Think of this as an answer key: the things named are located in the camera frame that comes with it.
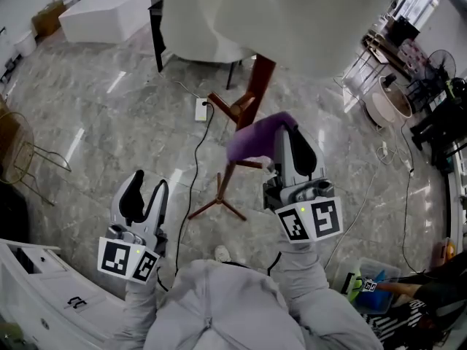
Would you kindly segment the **small white extension socket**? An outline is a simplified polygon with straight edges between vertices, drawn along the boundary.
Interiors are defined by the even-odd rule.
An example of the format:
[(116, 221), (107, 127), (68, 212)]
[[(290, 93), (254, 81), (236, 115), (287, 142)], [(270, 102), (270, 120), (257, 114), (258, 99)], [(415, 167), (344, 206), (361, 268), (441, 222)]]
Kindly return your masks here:
[(386, 160), (386, 157), (388, 156), (388, 148), (387, 148), (387, 143), (386, 141), (382, 141), (381, 146), (377, 148), (376, 150), (376, 155), (380, 163), (382, 163), (385, 166), (388, 166), (390, 162)]

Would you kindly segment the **black metal stand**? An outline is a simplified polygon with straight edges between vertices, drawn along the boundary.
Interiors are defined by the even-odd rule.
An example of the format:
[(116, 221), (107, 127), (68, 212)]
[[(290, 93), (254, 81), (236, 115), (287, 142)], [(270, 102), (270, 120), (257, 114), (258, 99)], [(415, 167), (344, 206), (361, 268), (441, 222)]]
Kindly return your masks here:
[(467, 136), (467, 81), (452, 78), (444, 88), (444, 100), (421, 122), (410, 128), (412, 141), (418, 150), (428, 142), (431, 165), (440, 160), (441, 152), (455, 140)]

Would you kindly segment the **orange yellow container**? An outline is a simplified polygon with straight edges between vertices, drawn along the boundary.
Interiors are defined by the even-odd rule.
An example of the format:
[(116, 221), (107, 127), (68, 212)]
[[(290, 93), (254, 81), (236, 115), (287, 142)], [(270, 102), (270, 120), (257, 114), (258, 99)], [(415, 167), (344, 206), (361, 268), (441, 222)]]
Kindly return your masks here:
[(450, 261), (456, 255), (456, 247), (452, 239), (446, 237), (438, 242), (433, 255), (433, 264), (435, 266), (441, 266)]

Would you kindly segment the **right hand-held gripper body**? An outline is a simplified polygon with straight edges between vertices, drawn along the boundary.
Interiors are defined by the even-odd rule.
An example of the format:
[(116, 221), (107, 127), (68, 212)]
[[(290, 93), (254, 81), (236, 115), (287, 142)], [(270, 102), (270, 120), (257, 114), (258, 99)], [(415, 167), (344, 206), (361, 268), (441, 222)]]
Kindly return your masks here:
[(291, 244), (323, 241), (343, 233), (341, 199), (325, 177), (290, 187), (274, 177), (263, 184), (263, 205), (275, 214)]

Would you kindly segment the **white cabinet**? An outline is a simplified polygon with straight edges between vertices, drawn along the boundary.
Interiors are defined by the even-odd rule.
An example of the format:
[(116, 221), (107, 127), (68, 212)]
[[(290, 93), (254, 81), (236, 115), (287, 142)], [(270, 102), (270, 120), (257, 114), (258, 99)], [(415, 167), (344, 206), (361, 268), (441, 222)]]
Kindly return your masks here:
[(0, 317), (40, 350), (103, 350), (120, 328), (124, 302), (60, 253), (0, 238)]

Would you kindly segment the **white cardboard box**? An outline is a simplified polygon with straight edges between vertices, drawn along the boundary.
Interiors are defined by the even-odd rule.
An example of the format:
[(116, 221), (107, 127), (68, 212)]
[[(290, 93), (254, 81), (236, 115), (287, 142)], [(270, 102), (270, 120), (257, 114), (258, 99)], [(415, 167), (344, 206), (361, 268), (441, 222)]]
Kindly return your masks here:
[(151, 0), (80, 0), (59, 16), (68, 42), (119, 44), (150, 22)]

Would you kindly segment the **black white striped garment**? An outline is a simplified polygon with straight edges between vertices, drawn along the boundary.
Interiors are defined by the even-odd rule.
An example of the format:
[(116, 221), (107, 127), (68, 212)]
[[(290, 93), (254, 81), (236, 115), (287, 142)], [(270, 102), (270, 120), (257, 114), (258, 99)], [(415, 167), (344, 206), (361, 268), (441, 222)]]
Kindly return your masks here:
[(391, 307), (385, 314), (362, 314), (362, 317), (386, 349), (397, 349), (409, 347), (409, 336), (426, 313), (426, 304), (412, 300)]

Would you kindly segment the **standing floor fan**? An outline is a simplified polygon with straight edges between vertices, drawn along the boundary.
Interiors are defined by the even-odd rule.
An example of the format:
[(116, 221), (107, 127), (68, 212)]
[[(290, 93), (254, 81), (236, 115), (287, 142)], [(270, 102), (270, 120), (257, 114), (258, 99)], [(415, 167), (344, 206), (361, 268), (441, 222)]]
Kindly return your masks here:
[(450, 52), (436, 50), (432, 52), (425, 65), (425, 80), (442, 84), (455, 77), (456, 63)]

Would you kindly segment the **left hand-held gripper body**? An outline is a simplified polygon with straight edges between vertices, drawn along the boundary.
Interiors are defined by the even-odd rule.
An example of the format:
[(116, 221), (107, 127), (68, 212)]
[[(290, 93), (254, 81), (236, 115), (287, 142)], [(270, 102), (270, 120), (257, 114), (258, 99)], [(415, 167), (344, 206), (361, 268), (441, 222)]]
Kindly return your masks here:
[(165, 217), (132, 222), (113, 215), (106, 235), (99, 239), (98, 271), (126, 281), (146, 284), (161, 257), (167, 235), (161, 229)]

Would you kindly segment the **person's right forearm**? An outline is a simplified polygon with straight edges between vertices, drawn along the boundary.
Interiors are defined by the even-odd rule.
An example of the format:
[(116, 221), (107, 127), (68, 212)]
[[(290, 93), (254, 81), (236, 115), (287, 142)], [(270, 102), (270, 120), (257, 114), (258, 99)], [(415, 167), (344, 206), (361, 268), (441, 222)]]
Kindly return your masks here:
[(278, 246), (282, 253), (282, 286), (289, 301), (312, 301), (329, 295), (315, 242), (291, 244), (281, 238)]

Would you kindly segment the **white round bin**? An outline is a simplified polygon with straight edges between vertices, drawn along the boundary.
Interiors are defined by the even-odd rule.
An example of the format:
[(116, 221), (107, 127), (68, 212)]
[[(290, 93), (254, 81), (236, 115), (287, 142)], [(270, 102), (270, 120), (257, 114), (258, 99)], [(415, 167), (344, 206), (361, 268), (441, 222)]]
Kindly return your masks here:
[(28, 57), (36, 49), (36, 40), (31, 30), (24, 33), (15, 43), (15, 49), (22, 57)]

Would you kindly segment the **brown wooden coat stand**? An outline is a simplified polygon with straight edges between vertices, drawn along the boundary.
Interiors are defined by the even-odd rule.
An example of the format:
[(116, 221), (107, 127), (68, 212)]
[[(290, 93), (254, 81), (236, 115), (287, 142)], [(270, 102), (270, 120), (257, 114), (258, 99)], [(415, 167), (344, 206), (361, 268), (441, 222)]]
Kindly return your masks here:
[[(231, 105), (228, 105), (226, 102), (224, 102), (224, 100), (216, 93), (210, 93), (207, 96), (207, 100), (213, 102), (214, 105), (220, 109), (220, 111), (222, 111), (230, 120), (236, 123), (236, 131), (246, 128), (247, 126), (252, 125), (254, 122), (258, 108), (261, 101), (263, 100), (275, 67), (275, 62), (263, 57), (262, 55), (256, 55), (247, 90), (242, 97), (240, 97)], [(214, 205), (223, 205), (228, 210), (232, 211), (242, 221), (247, 220), (247, 218), (242, 213), (237, 211), (224, 198), (228, 183), (234, 173), (234, 169), (237, 166), (257, 169), (262, 168), (260, 163), (249, 160), (239, 160), (234, 162), (228, 161), (224, 175), (222, 176), (220, 173), (217, 174), (216, 197), (205, 206), (202, 206), (197, 211), (189, 214), (189, 220), (198, 216)]]

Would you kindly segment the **person's left forearm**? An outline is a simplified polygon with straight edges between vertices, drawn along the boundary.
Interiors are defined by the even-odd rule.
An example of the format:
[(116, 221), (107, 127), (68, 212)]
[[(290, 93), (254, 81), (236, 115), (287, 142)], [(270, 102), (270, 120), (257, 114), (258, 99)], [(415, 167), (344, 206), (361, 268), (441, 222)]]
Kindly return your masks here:
[(174, 282), (174, 266), (165, 258), (158, 262), (146, 284), (126, 282), (123, 334), (131, 347), (141, 349), (162, 299)]

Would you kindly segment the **dark table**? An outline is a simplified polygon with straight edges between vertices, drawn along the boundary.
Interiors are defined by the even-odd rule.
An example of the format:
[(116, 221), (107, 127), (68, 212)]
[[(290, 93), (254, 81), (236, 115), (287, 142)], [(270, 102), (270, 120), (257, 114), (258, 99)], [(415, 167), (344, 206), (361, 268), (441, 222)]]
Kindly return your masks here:
[(158, 70), (163, 68), (164, 50), (187, 61), (231, 66), (254, 54), (215, 30), (218, 8), (219, 2), (215, 0), (157, 0), (150, 6)]

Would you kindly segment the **metal frame side table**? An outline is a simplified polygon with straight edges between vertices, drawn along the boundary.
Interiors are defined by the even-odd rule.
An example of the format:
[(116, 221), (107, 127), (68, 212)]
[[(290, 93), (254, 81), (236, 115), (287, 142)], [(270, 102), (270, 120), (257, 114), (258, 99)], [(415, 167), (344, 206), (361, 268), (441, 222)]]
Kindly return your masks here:
[(344, 97), (363, 99), (388, 70), (390, 61), (382, 50), (381, 34), (370, 34), (364, 38), (360, 52), (352, 59), (341, 79)]

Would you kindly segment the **clear plastic storage box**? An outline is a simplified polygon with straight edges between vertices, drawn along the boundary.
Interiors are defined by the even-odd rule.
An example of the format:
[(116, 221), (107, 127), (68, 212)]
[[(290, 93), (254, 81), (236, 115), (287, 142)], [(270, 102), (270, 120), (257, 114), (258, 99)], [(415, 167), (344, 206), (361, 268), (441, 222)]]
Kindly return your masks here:
[(338, 293), (340, 293), (347, 299), (347, 296), (345, 295), (344, 291), (345, 281), (348, 273), (361, 272), (362, 278), (373, 278), (381, 270), (386, 271), (386, 278), (381, 282), (397, 282), (401, 275), (401, 270), (399, 268), (393, 267), (382, 262), (378, 262), (376, 260), (372, 260), (365, 257), (361, 257), (359, 259), (347, 258), (339, 263), (339, 266), (333, 278), (333, 282), (331, 284), (331, 288), (336, 290)]

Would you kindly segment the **green plastic item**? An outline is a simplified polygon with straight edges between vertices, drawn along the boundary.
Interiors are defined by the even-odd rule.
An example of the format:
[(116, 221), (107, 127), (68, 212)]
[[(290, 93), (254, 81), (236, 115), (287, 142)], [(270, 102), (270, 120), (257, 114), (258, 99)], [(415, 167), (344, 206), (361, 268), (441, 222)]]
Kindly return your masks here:
[(348, 273), (345, 281), (345, 295), (352, 302), (359, 294), (363, 286), (361, 272)]

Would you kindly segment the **purple cloth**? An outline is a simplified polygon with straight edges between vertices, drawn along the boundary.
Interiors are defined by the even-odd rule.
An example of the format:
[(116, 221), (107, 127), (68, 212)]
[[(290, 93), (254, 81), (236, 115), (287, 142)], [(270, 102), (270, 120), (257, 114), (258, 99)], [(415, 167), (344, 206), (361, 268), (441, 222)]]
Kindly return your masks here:
[(282, 126), (294, 129), (298, 123), (287, 112), (279, 112), (235, 132), (227, 144), (227, 160), (268, 157), (274, 159), (275, 134)]

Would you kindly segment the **person's grey-clad torso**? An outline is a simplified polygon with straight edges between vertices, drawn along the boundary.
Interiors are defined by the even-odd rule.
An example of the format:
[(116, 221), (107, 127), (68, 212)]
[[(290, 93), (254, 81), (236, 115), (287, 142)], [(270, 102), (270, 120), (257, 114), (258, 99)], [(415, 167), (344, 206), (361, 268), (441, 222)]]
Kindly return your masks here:
[(271, 278), (197, 260), (162, 300), (144, 350), (305, 350), (305, 341)]

